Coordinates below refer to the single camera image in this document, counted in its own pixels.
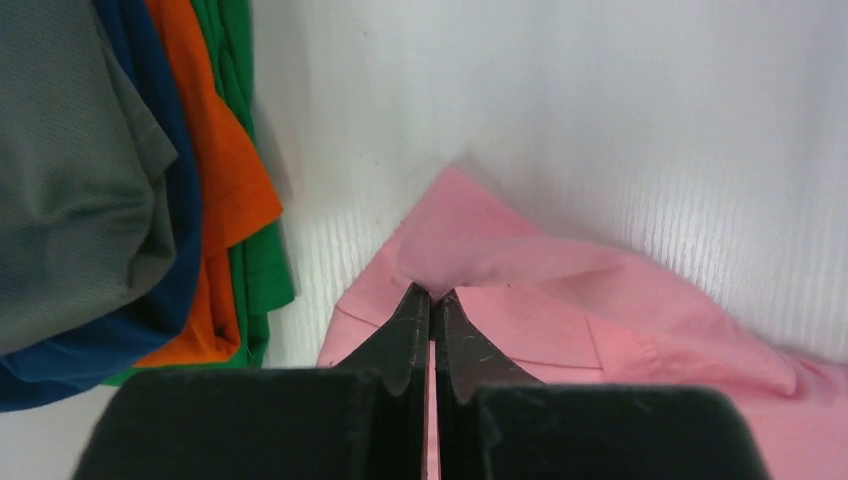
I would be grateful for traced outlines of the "pink t shirt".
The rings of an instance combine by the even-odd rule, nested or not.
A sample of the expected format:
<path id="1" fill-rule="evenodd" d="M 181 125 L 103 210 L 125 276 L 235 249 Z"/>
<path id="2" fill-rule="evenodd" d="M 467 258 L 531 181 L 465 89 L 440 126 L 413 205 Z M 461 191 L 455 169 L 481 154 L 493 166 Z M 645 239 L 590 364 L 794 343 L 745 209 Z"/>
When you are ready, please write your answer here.
<path id="1" fill-rule="evenodd" d="M 730 397 L 774 479 L 847 475 L 847 369 L 754 336 L 687 280 L 615 248 L 555 238 L 445 169 L 337 301 L 318 357 L 339 363 L 411 283 L 550 383 L 705 385 Z"/>

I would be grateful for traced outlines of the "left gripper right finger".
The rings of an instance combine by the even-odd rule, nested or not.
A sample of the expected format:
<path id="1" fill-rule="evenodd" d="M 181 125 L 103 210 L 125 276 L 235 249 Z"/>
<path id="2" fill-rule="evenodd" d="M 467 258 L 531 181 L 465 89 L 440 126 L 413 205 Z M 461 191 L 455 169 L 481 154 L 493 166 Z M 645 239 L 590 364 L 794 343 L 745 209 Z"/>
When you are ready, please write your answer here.
<path id="1" fill-rule="evenodd" d="M 747 424 L 693 386 L 545 383 L 450 292 L 433 311 L 445 479 L 764 479 Z"/>

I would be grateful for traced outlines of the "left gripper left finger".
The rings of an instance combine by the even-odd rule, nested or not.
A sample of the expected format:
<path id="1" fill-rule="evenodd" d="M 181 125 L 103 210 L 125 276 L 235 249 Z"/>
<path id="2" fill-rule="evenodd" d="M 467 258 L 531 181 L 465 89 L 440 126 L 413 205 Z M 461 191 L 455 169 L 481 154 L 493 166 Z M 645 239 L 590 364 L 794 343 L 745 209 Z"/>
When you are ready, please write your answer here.
<path id="1" fill-rule="evenodd" d="M 419 479 L 431 300 L 329 368 L 150 370 L 98 420 L 77 479 Z"/>

